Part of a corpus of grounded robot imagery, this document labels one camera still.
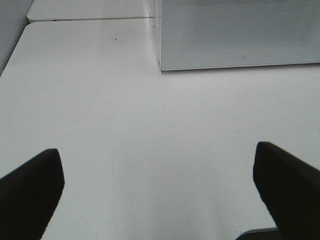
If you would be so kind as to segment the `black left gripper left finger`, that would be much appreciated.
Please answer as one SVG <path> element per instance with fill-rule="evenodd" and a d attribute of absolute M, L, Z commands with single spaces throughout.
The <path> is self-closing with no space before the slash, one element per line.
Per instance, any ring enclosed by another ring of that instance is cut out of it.
<path fill-rule="evenodd" d="M 0 179 L 0 238 L 40 240 L 65 186 L 60 154 L 51 148 Z"/>

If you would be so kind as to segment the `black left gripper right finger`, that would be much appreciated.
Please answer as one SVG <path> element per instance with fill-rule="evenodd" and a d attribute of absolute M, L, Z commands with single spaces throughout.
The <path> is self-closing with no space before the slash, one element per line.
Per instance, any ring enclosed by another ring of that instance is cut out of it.
<path fill-rule="evenodd" d="M 320 171 L 271 142 L 256 146 L 253 181 L 285 240 L 320 238 Z"/>

